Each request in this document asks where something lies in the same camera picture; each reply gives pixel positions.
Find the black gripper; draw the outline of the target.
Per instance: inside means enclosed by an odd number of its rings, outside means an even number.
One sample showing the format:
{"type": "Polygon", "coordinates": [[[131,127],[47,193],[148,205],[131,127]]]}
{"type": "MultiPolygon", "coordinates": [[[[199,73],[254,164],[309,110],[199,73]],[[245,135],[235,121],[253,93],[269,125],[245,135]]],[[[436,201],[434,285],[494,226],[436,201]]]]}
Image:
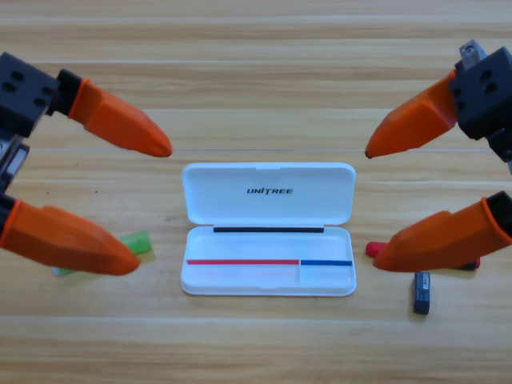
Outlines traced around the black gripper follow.
{"type": "Polygon", "coordinates": [[[486,54],[474,39],[462,45],[459,53],[455,72],[384,117],[366,145],[365,156],[420,148],[457,122],[468,138],[484,138],[511,165],[511,53],[502,47],[486,54]]]}
{"type": "Polygon", "coordinates": [[[156,158],[172,154],[165,132],[136,106],[69,70],[60,70],[56,79],[4,52],[1,54],[1,192],[6,191],[26,160],[30,148],[23,140],[31,135],[49,105],[51,113],[67,116],[119,148],[156,158]]]}

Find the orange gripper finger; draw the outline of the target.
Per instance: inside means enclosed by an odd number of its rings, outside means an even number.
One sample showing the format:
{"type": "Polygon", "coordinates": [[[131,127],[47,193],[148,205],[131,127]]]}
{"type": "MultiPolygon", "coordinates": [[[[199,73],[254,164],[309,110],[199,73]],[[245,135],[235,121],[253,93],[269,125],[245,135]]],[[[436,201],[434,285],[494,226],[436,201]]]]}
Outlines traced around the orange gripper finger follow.
{"type": "Polygon", "coordinates": [[[1,248],[45,266],[122,276],[140,261],[100,225],[56,206],[1,195],[1,248]]]}
{"type": "Polygon", "coordinates": [[[390,272],[457,268],[510,245],[511,196],[500,191],[400,230],[373,257],[373,265],[390,272]]]}

